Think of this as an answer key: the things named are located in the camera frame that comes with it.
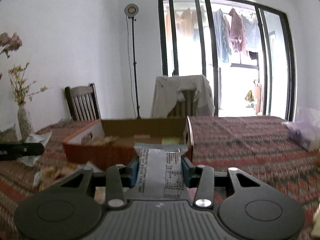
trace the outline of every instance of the door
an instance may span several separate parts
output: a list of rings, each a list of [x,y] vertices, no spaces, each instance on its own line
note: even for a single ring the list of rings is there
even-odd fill
[[[257,101],[261,89],[255,87],[264,85],[255,7],[229,0],[210,0],[210,4],[218,60],[219,117],[255,116],[261,108]]]
[[[261,16],[269,60],[267,114],[286,119],[290,84],[284,30],[278,14],[261,10]]]
[[[208,24],[203,5],[199,0],[164,0],[163,7],[168,76],[206,76],[202,47]]]

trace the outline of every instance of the patterned bedspread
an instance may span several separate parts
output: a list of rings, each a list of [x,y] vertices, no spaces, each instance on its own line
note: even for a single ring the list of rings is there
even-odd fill
[[[290,195],[305,209],[300,239],[311,239],[312,217],[319,206],[320,172],[316,152],[307,152],[287,139],[288,130],[277,117],[192,117],[193,164],[216,171],[237,167]],[[220,203],[221,189],[215,195]]]
[[[238,167],[289,194],[304,205],[305,228],[299,239],[311,239],[312,215],[318,207],[320,172],[314,166],[315,153],[308,153],[287,140],[287,128],[276,117],[192,117],[193,164],[206,164],[217,171]],[[13,213],[20,201],[36,193],[34,174],[42,167],[64,166],[67,160],[62,140],[88,122],[61,122],[38,132],[52,130],[44,154],[31,168],[17,161],[0,162],[0,238],[20,240]],[[215,195],[217,203],[224,192]]]

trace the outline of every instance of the red box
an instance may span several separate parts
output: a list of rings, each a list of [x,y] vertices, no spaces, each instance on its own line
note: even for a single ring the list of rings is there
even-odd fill
[[[103,146],[82,145],[86,137],[117,136],[119,139]],[[67,160],[84,164],[91,161],[98,168],[127,165],[137,154],[134,143],[161,144],[163,138],[179,138],[179,143],[188,145],[186,153],[192,161],[193,137],[190,119],[126,119],[97,120],[63,140]]]

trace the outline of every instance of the package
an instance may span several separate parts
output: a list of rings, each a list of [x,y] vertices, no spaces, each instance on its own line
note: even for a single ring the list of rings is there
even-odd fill
[[[127,165],[137,155],[136,143],[185,145],[186,156],[192,161],[190,119],[97,120],[62,142],[69,162],[91,161],[101,170],[116,164]]]
[[[135,144],[134,148],[139,155],[139,171],[135,186],[125,192],[126,198],[189,200],[181,164],[188,146]]]
[[[287,122],[288,138],[307,151],[320,146],[320,111],[311,108],[298,108],[295,121]]]

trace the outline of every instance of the crumpled paper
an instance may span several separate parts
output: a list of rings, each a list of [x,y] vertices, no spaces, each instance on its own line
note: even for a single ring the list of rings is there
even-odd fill
[[[50,136],[52,135],[52,132],[43,134],[43,135],[37,135],[37,134],[30,134],[28,138],[26,139],[25,143],[41,143],[44,147],[47,145]],[[18,158],[18,161],[22,162],[23,164],[33,167],[35,165],[36,161],[40,158],[39,156],[23,156],[21,158]]]
[[[87,162],[85,165],[77,163],[68,163],[63,167],[48,166],[42,168],[35,174],[34,187],[40,185],[39,191],[44,190],[51,185],[65,179],[79,170],[93,170],[93,172],[102,172],[92,162]]]

